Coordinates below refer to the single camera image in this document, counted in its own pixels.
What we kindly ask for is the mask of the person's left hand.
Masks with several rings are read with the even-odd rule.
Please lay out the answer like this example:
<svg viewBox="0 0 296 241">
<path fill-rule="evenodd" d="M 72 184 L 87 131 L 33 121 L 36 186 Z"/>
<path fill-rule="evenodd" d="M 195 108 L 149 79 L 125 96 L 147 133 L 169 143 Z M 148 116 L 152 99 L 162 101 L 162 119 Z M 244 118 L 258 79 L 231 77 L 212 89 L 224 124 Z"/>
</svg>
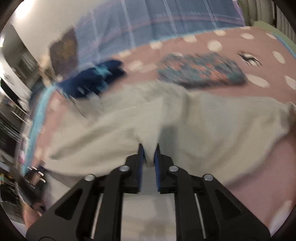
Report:
<svg viewBox="0 0 296 241">
<path fill-rule="evenodd" d="M 40 217 L 41 213 L 32 209 L 28 204 L 23 205 L 23 220 L 26 226 L 26 229 L 29 229 L 30 226 L 35 223 Z"/>
</svg>

